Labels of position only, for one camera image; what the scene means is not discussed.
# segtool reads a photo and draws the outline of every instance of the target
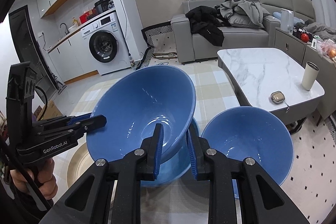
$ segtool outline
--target sofa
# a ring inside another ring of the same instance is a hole
[[[281,12],[281,8],[294,11],[294,16],[304,21],[315,21],[315,11],[311,0],[260,0],[271,14],[264,17],[265,29],[219,27],[224,34],[222,47],[210,44],[203,36],[191,34],[189,19],[185,14],[189,9],[204,5],[214,7],[224,0],[193,0],[182,3],[184,14],[174,15],[171,26],[176,42],[176,50],[180,63],[216,58],[217,52],[229,48],[274,47],[275,28],[280,27],[280,20],[272,16],[273,12]]]

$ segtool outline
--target faucet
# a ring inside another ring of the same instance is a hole
[[[68,26],[64,22],[60,24],[59,28],[61,29],[63,24],[65,25],[65,29],[66,29],[65,34],[69,34],[70,32],[69,32]]]

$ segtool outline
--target silver bolt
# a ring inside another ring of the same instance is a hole
[[[207,154],[208,155],[213,156],[213,155],[216,155],[216,153],[217,153],[217,151],[215,149],[213,149],[213,148],[207,149]]]
[[[96,165],[97,166],[103,166],[105,163],[106,163],[106,161],[104,159],[96,160]]]
[[[142,156],[145,153],[145,151],[141,148],[134,151],[134,154],[137,156]]]
[[[246,162],[246,164],[248,164],[248,165],[254,165],[254,164],[255,164],[255,160],[252,159],[252,158],[247,158],[247,159],[245,160],[245,162]]]

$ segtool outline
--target blue bowl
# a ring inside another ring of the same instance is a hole
[[[92,111],[107,124],[86,136],[89,153],[93,160],[122,159],[161,123],[161,162],[166,162],[182,147],[195,106],[194,84],[184,71],[166,65],[137,70],[115,83]]]
[[[198,128],[198,125],[195,119],[192,120],[192,124],[194,124],[195,129],[196,129],[196,134],[198,135],[199,128]],[[168,184],[182,177],[184,173],[189,170],[190,159],[189,159],[189,151],[188,151],[188,146],[187,146],[185,137],[184,137],[183,142],[184,143],[181,149],[170,160],[160,165],[160,172],[159,172],[159,175],[157,176],[157,179],[155,181],[144,181],[144,180],[141,181],[142,187],[158,187],[158,186]]]
[[[241,106],[214,117],[202,134],[211,148],[231,159],[255,159],[281,185],[293,164],[293,142],[285,125],[266,110]],[[238,198],[236,181],[233,180]]]

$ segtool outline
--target gray blanket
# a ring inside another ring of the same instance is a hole
[[[219,9],[233,27],[262,29],[263,17],[270,15],[259,0],[226,0]]]
[[[323,23],[314,22],[304,27],[308,32],[318,35],[323,40],[332,39],[336,42],[336,29],[328,27]]]

